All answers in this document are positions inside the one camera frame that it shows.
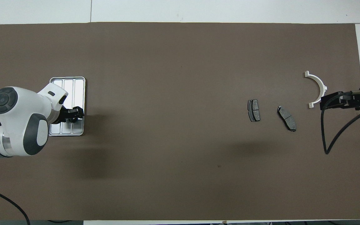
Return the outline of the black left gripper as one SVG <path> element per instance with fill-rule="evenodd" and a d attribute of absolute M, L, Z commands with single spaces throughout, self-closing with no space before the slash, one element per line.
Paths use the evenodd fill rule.
<path fill-rule="evenodd" d="M 59 111 L 59 115 L 55 120 L 55 124 L 59 123 L 77 123 L 81 121 L 81 118 L 84 117 L 84 110 L 83 108 L 77 106 L 73 109 L 67 109 L 66 107 L 62 106 Z"/>

